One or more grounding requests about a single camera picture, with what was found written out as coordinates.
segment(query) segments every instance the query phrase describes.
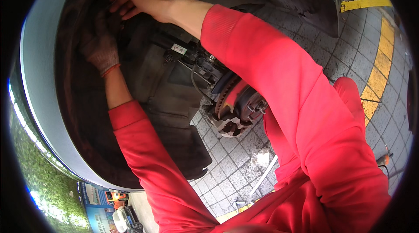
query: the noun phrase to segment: red sleeve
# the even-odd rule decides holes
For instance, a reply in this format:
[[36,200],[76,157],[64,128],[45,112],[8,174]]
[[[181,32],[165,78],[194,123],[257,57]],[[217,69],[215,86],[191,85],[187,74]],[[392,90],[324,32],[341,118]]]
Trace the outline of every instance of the red sleeve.
[[168,155],[138,101],[109,110],[109,116],[160,232],[202,232],[219,225]]
[[333,231],[370,228],[390,201],[387,177],[322,67],[269,24],[220,5],[208,11],[201,42],[265,97]]

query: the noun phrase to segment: brake hose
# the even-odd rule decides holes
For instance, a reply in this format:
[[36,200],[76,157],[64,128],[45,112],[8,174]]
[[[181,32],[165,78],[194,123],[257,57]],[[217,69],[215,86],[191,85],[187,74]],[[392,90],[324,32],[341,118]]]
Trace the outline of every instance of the brake hose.
[[204,92],[202,92],[201,89],[199,89],[199,87],[196,85],[195,80],[194,80],[194,74],[195,74],[195,69],[196,69],[196,65],[194,65],[194,67],[191,70],[191,80],[192,80],[192,84],[194,85],[195,89],[201,94],[203,95],[204,98],[206,98],[212,105],[215,105],[215,101],[212,100],[209,96],[207,96]]

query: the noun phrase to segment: orange vehicle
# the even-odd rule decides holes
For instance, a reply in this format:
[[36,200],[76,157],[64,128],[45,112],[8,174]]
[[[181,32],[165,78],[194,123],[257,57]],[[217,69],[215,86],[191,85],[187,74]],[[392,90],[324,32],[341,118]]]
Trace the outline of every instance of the orange vehicle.
[[119,207],[126,206],[128,204],[128,194],[125,193],[113,193],[106,192],[106,199],[108,204],[118,209]]

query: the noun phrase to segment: tiled floor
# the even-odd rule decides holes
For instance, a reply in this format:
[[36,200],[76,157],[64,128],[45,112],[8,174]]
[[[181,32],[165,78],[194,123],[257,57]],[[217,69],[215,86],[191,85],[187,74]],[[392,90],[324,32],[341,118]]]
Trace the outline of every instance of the tiled floor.
[[[340,14],[338,39],[284,10],[267,6],[256,15],[300,44],[323,67],[331,84],[347,76],[358,85],[361,98],[379,101],[363,101],[366,141],[376,159],[388,150],[393,153],[387,166],[392,195],[402,178],[413,139],[406,110],[408,71],[413,64],[398,29],[375,8]],[[234,211],[231,203],[236,199],[249,202],[273,190],[277,163],[256,193],[249,196],[264,171],[252,167],[250,149],[270,148],[270,159],[275,155],[261,119],[238,138],[222,137],[199,111],[191,124],[196,125],[213,160],[207,175],[191,185],[215,217]]]

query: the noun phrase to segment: label sticker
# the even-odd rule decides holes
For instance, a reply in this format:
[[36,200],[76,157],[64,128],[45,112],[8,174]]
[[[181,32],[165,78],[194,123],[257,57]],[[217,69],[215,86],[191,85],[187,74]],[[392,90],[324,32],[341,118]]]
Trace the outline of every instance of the label sticker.
[[182,55],[184,55],[186,53],[186,48],[185,47],[181,47],[178,44],[173,44],[172,48],[173,51],[176,51]]

